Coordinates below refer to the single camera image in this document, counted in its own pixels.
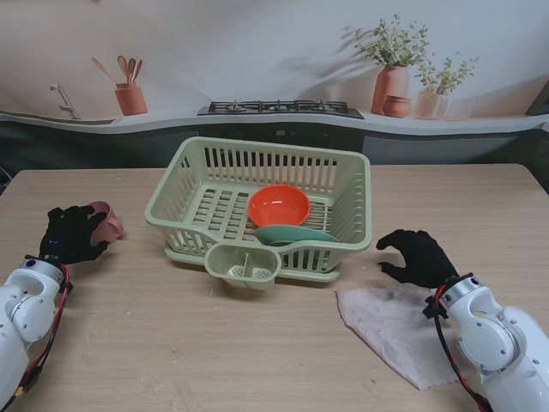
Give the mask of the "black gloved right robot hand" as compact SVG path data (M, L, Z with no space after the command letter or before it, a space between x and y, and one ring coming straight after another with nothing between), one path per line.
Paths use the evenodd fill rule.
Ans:
M423 230L397 229L376 244L379 251L392 247L404 258L405 266L378 263L379 269L399 283L411 283L421 288L439 288L458 272L438 242Z

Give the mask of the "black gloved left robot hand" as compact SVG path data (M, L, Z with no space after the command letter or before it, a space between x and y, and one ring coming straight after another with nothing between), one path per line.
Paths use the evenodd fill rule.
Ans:
M98 258L108 247L102 240L92 244L92 234L107 214L96 212L91 205L55 208L48 212L48 227L39 246L40 258L51 258L61 264L77 264Z

